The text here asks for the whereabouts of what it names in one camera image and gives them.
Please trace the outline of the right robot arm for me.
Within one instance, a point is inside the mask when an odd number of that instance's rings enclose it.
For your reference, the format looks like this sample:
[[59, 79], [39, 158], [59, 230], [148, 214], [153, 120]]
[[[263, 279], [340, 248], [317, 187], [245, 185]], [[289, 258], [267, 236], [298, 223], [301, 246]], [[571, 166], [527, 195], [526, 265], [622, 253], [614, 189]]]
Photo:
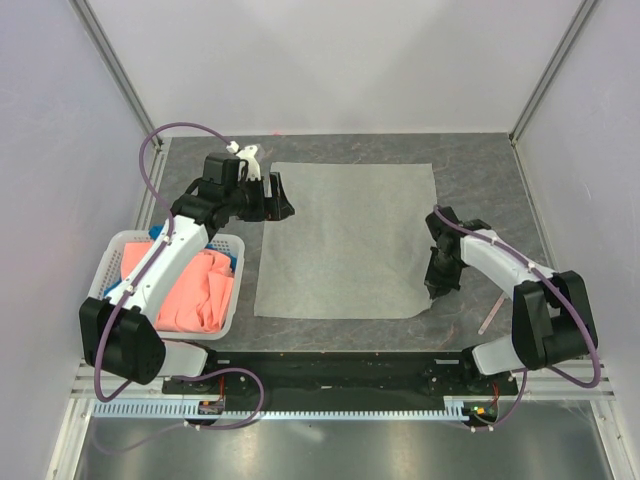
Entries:
[[583, 278], [558, 272], [505, 243], [484, 221], [461, 221], [452, 208], [436, 205], [426, 217], [434, 240], [424, 284], [436, 300], [461, 288], [473, 268], [512, 302], [511, 333], [466, 349], [458, 368], [467, 392], [483, 392], [494, 375], [548, 369], [585, 389], [602, 376], [598, 336]]

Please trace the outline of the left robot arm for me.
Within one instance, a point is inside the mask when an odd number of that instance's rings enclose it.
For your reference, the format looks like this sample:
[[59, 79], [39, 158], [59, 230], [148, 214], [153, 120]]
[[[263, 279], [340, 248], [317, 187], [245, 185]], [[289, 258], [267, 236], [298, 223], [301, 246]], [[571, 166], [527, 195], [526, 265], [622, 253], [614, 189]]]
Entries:
[[202, 175], [174, 201], [150, 250], [104, 298], [88, 297], [79, 309], [85, 361], [146, 385], [161, 374], [170, 345], [153, 322], [190, 261], [231, 218], [244, 222], [285, 220], [295, 213], [280, 173], [262, 176], [243, 154], [210, 154]]

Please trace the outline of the grey cloth napkin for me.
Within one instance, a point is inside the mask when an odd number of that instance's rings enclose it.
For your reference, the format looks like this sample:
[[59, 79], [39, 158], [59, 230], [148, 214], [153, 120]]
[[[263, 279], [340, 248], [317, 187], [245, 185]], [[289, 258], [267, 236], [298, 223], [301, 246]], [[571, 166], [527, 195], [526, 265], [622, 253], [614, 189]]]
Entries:
[[295, 209], [264, 226], [254, 313], [297, 319], [406, 319], [424, 284], [436, 203], [429, 164], [273, 164]]

